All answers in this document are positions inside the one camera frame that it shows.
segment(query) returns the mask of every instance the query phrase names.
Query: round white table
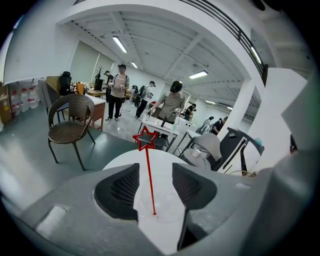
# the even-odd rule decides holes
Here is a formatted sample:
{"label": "round white table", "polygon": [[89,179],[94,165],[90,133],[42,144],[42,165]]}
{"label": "round white table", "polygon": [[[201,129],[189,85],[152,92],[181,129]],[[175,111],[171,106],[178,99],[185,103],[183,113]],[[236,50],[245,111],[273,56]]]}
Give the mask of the round white table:
{"label": "round white table", "polygon": [[140,185],[133,204],[138,213],[138,227],[163,254],[169,255],[177,251],[185,215],[185,206],[172,184],[172,164],[186,162],[161,150],[149,149],[148,152],[156,215],[153,215],[145,149],[119,155],[104,170],[139,163]]}

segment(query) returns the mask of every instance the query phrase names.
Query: red stick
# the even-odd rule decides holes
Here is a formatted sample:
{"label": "red stick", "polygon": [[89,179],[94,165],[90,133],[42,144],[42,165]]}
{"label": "red stick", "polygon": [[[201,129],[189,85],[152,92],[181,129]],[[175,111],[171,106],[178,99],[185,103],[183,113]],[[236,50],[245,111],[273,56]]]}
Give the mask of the red stick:
{"label": "red stick", "polygon": [[145,149],[145,154],[146,154],[146,163],[148,165],[148,172],[149,172],[150,190],[151,190],[151,198],[152,198],[152,206],[153,206],[153,215],[156,215],[155,200],[154,200],[154,189],[152,187],[152,178],[151,178],[151,170],[150,170],[148,148]]}

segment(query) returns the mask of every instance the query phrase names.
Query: white t-shirt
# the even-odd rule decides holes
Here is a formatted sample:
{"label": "white t-shirt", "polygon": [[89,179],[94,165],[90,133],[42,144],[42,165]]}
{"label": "white t-shirt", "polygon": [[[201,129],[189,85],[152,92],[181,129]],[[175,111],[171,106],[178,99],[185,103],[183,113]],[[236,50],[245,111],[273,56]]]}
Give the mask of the white t-shirt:
{"label": "white t-shirt", "polygon": [[151,93],[151,86],[148,86],[145,89],[145,94],[144,94],[143,100],[145,100],[146,102],[150,101],[150,98],[148,97],[149,93]]}

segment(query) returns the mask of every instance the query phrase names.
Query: chair leg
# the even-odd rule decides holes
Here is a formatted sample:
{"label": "chair leg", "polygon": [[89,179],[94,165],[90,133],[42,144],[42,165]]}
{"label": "chair leg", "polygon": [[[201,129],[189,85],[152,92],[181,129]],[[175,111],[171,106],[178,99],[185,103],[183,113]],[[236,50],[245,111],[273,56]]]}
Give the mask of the chair leg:
{"label": "chair leg", "polygon": [[56,156],[55,156],[54,151],[52,150],[52,147],[51,147],[51,144],[50,144],[50,143],[51,143],[51,141],[50,141],[50,139],[48,139],[49,148],[50,148],[50,150],[51,150],[51,153],[52,153],[52,155],[53,155],[53,157],[54,157],[55,162],[58,164],[57,158],[56,158]]}
{"label": "chair leg", "polygon": [[89,130],[87,130],[87,132],[88,132],[88,134],[89,134],[89,136],[90,136],[90,138],[91,138],[92,142],[93,142],[94,144],[96,144],[96,142],[95,142],[94,138],[91,136],[90,131],[89,131]]}
{"label": "chair leg", "polygon": [[80,162],[80,165],[81,165],[81,167],[82,167],[82,170],[85,171],[84,165],[82,164],[82,161],[81,161],[81,158],[80,158],[80,155],[79,155],[79,151],[78,151],[78,148],[77,148],[77,144],[76,144],[75,142],[73,142],[72,145],[73,145],[74,150],[75,150],[75,152],[76,152],[76,155],[77,155],[77,157],[78,157],[78,159],[79,159],[79,162]]}

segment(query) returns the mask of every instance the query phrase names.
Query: box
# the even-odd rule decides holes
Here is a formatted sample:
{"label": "box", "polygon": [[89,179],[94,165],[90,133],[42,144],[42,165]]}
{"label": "box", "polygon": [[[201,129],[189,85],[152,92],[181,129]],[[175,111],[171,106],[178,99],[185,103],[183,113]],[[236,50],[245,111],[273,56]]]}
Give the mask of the box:
{"label": "box", "polygon": [[0,86],[0,118],[4,124],[12,119],[7,85]]}

